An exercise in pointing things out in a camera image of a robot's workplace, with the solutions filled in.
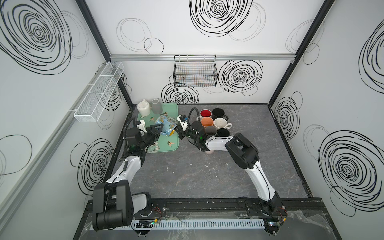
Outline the blue butterfly mug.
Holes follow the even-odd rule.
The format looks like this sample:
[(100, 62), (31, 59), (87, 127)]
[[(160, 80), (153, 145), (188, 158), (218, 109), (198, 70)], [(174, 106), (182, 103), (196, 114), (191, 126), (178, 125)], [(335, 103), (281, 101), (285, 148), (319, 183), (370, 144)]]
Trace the blue butterfly mug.
[(161, 135), (170, 137), (174, 134), (174, 128), (176, 126), (176, 123), (174, 123), (172, 120), (170, 120), (168, 117), (161, 115), (157, 118), (156, 124), (163, 124), (163, 130), (161, 132)]

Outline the tall grey mug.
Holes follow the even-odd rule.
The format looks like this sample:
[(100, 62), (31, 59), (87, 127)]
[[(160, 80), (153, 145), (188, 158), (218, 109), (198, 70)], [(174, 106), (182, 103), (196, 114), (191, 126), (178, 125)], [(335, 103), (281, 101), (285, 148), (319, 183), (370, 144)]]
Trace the tall grey mug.
[(216, 136), (217, 135), (217, 128), (214, 126), (207, 126), (205, 127), (205, 134), (208, 136)]

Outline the beige and salmon mug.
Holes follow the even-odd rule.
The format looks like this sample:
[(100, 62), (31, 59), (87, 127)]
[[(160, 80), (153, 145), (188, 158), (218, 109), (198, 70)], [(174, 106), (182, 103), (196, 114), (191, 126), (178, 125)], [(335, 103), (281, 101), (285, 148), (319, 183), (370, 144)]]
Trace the beige and salmon mug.
[(210, 117), (203, 117), (201, 118), (201, 124), (204, 128), (213, 126), (214, 125), (214, 120)]

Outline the white mug red inside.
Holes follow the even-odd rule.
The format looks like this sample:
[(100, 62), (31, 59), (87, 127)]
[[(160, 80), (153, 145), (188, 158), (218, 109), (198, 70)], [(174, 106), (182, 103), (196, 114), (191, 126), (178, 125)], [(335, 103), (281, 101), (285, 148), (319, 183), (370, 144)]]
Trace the white mug red inside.
[(212, 112), (208, 109), (203, 109), (200, 111), (200, 118), (211, 118)]

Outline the small grey mug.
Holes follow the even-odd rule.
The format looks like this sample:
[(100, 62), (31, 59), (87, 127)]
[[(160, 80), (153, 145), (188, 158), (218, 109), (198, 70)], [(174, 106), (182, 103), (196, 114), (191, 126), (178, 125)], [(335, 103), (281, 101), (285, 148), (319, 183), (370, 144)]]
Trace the small grey mug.
[(154, 114), (161, 114), (163, 112), (162, 103), (159, 99), (153, 99), (151, 101), (151, 107)]

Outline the beige mug white handle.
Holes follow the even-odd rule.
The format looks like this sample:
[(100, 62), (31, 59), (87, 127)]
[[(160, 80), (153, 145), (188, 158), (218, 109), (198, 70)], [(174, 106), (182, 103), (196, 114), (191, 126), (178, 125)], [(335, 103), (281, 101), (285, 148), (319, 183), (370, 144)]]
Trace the beige mug white handle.
[(232, 128), (232, 123), (228, 123), (227, 120), (224, 118), (217, 118), (214, 120), (214, 126), (219, 130), (219, 129), (231, 129)]

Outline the black speckled mug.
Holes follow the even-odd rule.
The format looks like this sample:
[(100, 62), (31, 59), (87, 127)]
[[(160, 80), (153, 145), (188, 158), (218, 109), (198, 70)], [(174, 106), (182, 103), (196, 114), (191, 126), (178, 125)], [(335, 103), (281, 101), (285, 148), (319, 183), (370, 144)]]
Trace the black speckled mug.
[(231, 134), (230, 134), (230, 131), (227, 130), (227, 129), (218, 129), (217, 130), (217, 137), (229, 137)]

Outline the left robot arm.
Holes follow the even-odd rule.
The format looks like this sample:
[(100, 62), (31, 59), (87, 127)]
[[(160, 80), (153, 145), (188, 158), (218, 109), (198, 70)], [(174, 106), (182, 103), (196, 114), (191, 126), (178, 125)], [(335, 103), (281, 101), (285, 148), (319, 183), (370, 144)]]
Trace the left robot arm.
[(94, 188), (92, 219), (95, 231), (128, 226), (135, 214), (152, 213), (150, 194), (132, 194), (130, 184), (144, 164), (148, 147), (159, 139), (163, 126), (151, 125), (145, 131), (137, 127), (124, 130), (122, 164), (106, 182)]

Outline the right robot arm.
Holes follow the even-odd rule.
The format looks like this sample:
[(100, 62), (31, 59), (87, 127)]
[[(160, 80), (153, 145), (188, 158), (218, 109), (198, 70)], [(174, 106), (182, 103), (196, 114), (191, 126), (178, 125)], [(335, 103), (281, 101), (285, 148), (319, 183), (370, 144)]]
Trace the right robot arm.
[(228, 152), (236, 165), (244, 169), (252, 180), (258, 194), (257, 209), (264, 215), (274, 214), (283, 206), (279, 194), (270, 184), (261, 166), (258, 149), (241, 133), (228, 137), (209, 137), (201, 131), (194, 130), (189, 119), (178, 120), (175, 131), (179, 139), (192, 139), (193, 145), (201, 152)]

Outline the white ribbed mug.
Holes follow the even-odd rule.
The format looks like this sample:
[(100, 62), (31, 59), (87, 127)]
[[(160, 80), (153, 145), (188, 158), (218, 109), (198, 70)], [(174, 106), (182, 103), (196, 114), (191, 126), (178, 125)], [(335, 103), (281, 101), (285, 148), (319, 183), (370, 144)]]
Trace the white ribbed mug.
[(141, 116), (146, 117), (151, 114), (151, 105), (148, 101), (142, 100), (137, 104), (137, 109)]

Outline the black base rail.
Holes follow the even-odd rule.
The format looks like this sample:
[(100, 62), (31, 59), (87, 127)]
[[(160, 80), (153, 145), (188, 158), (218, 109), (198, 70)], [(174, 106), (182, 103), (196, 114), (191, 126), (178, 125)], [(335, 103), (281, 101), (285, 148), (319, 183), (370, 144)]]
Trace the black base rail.
[(272, 203), (258, 198), (224, 198), (224, 199), (152, 199), (151, 206), (161, 212), (236, 212), (248, 214), (273, 215), (276, 211), (296, 209), (323, 209), (321, 198), (282, 198)]

